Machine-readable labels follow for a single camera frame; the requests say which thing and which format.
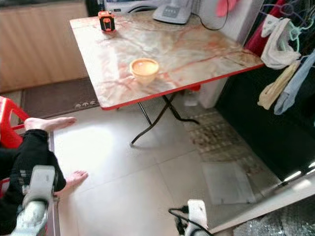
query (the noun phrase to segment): bare foot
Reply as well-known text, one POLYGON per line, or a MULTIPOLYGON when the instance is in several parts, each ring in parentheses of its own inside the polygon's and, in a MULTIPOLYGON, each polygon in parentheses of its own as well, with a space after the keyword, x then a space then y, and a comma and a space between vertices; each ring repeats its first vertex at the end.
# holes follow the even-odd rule
POLYGON ((61 191, 55 192, 55 194, 57 196, 60 196, 62 193, 64 193, 65 191, 67 191, 71 187, 77 186, 80 183, 82 183, 88 176, 89 176, 89 174, 86 171, 73 172, 72 175, 70 175, 65 180, 66 181, 65 187, 61 191))
POLYGON ((56 119, 38 119, 38 118, 28 118, 25 120, 25 129, 42 129, 47 132, 63 129, 77 121, 74 117, 62 117, 56 119))

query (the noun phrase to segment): black pants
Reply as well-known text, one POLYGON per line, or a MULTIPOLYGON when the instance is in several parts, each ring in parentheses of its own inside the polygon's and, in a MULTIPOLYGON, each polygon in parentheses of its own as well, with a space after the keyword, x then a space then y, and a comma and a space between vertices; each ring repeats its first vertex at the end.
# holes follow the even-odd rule
POLYGON ((10 177, 9 188, 0 199, 0 235, 10 234, 14 230, 17 209, 24 198, 22 186, 30 184, 35 165, 54 166, 58 175, 55 191, 65 187, 65 179, 57 159, 48 149, 46 131, 28 130, 18 149, 0 148, 0 179, 10 177))

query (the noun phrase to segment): bowl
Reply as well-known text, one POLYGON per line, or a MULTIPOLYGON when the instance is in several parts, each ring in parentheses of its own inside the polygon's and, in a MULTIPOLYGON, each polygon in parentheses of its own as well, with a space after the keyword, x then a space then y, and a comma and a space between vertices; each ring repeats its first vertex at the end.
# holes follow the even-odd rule
POLYGON ((158 74, 158 62, 149 58, 133 60, 129 65, 130 72, 143 85, 151 83, 158 74))

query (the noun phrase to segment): red plastic chair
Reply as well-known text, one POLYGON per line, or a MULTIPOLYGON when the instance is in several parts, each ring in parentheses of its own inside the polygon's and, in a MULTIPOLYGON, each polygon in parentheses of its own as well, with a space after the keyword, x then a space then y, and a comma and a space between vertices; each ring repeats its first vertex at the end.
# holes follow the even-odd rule
MULTIPOLYGON (((12 100, 0 96, 0 143, 5 148, 17 148, 22 143, 22 137, 15 130, 24 128, 23 124, 11 127, 11 114, 16 114, 22 121, 29 116, 12 100)), ((10 179, 0 180, 0 198, 4 195, 10 179)))

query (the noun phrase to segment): electric cord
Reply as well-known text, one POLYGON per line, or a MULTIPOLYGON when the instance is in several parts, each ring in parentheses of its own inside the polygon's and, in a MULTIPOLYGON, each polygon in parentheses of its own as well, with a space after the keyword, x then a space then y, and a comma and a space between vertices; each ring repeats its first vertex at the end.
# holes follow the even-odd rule
POLYGON ((221 29, 225 26, 225 24, 226 24, 226 22, 227 22, 227 18, 228 18, 228 8, 229 8, 228 0, 226 0, 226 4, 227 4, 227 12, 226 12, 226 17, 225 17, 224 23, 223 23, 223 25, 222 25, 220 28, 217 28, 217 29, 212 29, 212 28, 207 27, 207 26, 203 23, 202 18, 201 18, 198 14, 195 14, 195 13, 191 13, 191 14, 197 16, 197 17, 199 18, 199 20, 200 20, 202 26, 203 26, 204 28, 206 28, 207 30, 218 31, 218 30, 221 30, 221 29))
POLYGON ((189 211, 188 211, 188 206, 183 206, 182 208, 170 208, 170 209, 168 209, 168 212, 169 212, 170 214, 176 216, 177 218, 180 218, 180 219, 182 219, 182 220, 185 220, 185 221, 187 221, 187 222, 190 222, 190 223, 192 223, 192 224, 198 226, 198 227, 200 228, 200 230, 203 230, 207 235, 209 235, 209 236, 214 236, 212 233, 210 233, 207 229, 205 229, 204 227, 202 227, 201 225, 199 225, 197 222, 194 222, 194 221, 192 221, 192 220, 187 219, 186 217, 183 217, 183 216, 181 216, 181 215, 179 215, 179 214, 174 213, 173 211, 175 211, 175 210, 187 214, 187 213, 189 212, 189 211))

